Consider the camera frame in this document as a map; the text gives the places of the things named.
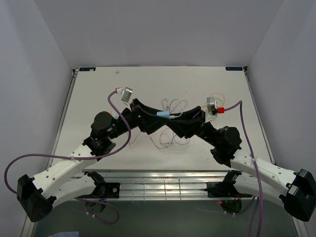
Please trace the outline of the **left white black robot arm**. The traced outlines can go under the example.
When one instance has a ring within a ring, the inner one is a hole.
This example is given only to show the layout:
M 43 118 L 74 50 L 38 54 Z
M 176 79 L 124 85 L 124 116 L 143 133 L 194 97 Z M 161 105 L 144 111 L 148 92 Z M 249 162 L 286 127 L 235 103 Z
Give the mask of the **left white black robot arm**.
M 18 179 L 17 199 L 31 222 L 42 220 L 54 207 L 72 199 L 111 197 L 113 188 L 95 171 L 86 172 L 74 181 L 70 178 L 121 151 L 122 148 L 114 149 L 113 139 L 125 133 L 130 137 L 136 127 L 151 134 L 170 120 L 169 111 L 145 106 L 137 99 L 118 116 L 99 112 L 91 125 L 91 134 L 70 156 L 32 177 L 23 175 Z

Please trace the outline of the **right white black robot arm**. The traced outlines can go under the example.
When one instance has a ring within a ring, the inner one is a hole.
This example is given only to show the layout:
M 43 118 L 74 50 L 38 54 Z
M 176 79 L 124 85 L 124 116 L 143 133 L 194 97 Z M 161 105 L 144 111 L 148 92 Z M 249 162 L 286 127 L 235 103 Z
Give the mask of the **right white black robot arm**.
M 281 205 L 286 212 L 308 222 L 316 209 L 316 181 L 305 170 L 293 171 L 256 158 L 253 149 L 241 148 L 237 128 L 215 128 L 205 120 L 200 107 L 179 114 L 171 114 L 168 127 L 181 138 L 197 136 L 212 145 L 211 154 L 230 168 L 223 181 L 208 188 L 215 197 L 239 194 L 257 196 Z

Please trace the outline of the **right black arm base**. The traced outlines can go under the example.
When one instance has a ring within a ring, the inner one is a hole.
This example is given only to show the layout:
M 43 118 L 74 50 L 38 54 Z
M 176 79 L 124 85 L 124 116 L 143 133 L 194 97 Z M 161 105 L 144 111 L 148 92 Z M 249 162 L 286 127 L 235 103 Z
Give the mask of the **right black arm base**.
M 231 170 L 221 182 L 207 182 L 203 191 L 207 192 L 209 198 L 250 198 L 252 195 L 240 193 L 235 185 L 236 180 L 242 173 L 240 171 Z

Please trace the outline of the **blue charger plug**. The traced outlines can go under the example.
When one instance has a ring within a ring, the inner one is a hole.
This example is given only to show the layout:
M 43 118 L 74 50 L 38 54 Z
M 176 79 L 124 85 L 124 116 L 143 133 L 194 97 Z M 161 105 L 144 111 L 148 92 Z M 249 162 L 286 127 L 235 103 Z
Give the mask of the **blue charger plug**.
M 157 116 L 170 119 L 170 111 L 159 111 Z

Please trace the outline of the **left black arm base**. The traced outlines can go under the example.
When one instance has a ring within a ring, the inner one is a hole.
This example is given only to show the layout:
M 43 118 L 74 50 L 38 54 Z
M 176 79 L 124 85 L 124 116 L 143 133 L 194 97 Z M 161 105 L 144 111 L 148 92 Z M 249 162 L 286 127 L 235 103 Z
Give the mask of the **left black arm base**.
M 120 183 L 106 182 L 96 171 L 84 175 L 90 177 L 96 186 L 91 194 L 85 195 L 86 198 L 119 198 Z

